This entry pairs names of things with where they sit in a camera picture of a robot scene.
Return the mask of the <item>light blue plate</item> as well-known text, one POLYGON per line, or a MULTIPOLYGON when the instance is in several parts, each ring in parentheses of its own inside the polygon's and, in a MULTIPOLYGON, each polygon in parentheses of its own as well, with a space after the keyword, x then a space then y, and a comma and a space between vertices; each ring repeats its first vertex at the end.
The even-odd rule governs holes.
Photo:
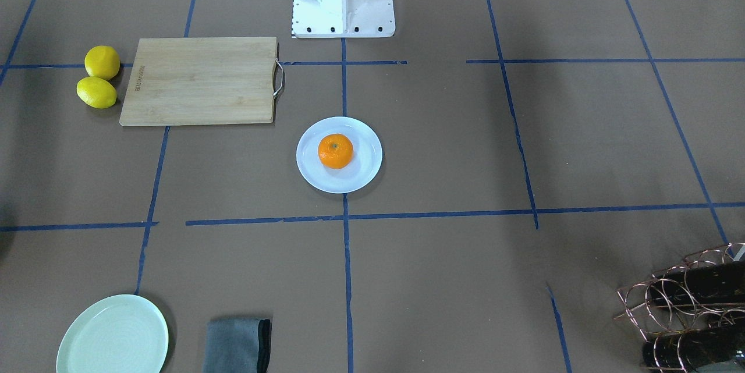
POLYGON ((344 194, 359 190, 375 178, 381 168, 383 149, 378 135, 358 119, 333 116, 308 128, 296 147, 296 165, 310 185, 326 193, 344 194), (322 139, 332 134, 349 138, 353 150, 349 164, 340 169, 325 166, 318 156, 322 139))

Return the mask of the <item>orange fruit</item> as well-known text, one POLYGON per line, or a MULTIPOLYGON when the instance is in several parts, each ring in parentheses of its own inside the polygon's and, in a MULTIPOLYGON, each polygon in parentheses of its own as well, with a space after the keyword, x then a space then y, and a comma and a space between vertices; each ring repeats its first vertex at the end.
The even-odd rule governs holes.
POLYGON ((320 140, 317 156, 322 166, 335 170, 343 169, 354 158, 354 145, 344 134, 329 134, 320 140))

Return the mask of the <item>light green plate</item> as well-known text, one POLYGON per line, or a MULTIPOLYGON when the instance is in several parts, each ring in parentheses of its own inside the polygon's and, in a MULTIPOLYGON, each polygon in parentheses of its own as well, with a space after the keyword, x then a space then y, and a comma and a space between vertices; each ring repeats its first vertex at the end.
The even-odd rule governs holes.
POLYGON ((83 310, 59 344, 57 372, 160 372, 169 330, 149 300, 116 294, 83 310))

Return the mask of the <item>wooden cutting board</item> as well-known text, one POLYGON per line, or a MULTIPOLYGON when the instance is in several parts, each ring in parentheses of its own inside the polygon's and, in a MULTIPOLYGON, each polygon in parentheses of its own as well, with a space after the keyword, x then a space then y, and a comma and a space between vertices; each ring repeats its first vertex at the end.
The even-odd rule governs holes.
POLYGON ((276 37, 147 37, 138 42, 119 123, 271 124, 285 72, 276 37))

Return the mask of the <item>folded grey cloth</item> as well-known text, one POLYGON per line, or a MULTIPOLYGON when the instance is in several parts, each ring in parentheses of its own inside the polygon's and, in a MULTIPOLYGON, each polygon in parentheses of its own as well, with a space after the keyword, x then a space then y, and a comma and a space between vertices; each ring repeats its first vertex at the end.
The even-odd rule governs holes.
POLYGON ((202 372, 266 372, 271 360, 269 318, 210 320, 202 372))

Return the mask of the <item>lower yellow lemon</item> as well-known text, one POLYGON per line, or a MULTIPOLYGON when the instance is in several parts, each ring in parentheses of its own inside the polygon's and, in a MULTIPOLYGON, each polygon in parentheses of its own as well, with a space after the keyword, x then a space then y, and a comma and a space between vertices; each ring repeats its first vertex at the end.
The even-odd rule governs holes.
POLYGON ((76 84, 78 97, 88 106, 96 109, 106 109, 115 105, 117 91, 105 79, 89 76, 80 79, 76 84))

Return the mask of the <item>yellow lemon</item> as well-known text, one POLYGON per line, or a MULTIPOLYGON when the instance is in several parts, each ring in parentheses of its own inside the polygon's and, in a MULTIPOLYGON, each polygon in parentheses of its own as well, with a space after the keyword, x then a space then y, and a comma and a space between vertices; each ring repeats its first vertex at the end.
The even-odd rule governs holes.
POLYGON ((92 47, 86 52, 83 65, 88 76, 104 80, 117 76, 122 66, 119 53, 112 46, 92 47))
POLYGON ((78 97, 88 106, 96 109, 106 109, 115 105, 117 91, 105 79, 89 76, 80 79, 76 84, 78 97))

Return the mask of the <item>upper yellow lemon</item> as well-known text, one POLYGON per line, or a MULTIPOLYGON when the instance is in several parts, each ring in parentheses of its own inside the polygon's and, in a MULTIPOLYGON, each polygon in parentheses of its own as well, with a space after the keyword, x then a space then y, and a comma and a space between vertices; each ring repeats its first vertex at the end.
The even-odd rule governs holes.
POLYGON ((83 65, 88 76, 104 80, 117 76, 122 66, 119 53, 112 46, 92 47, 86 52, 83 65))

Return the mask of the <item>dark wine bottle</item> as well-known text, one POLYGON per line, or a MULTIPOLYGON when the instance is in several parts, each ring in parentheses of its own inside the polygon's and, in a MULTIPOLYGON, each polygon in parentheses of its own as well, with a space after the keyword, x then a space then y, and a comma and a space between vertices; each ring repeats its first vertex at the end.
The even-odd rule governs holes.
POLYGON ((705 266, 665 274, 652 281, 648 301, 655 305, 730 307, 744 302, 744 262, 705 266))
POLYGON ((642 346, 651 372, 743 372, 743 327, 722 327, 660 336, 642 346))

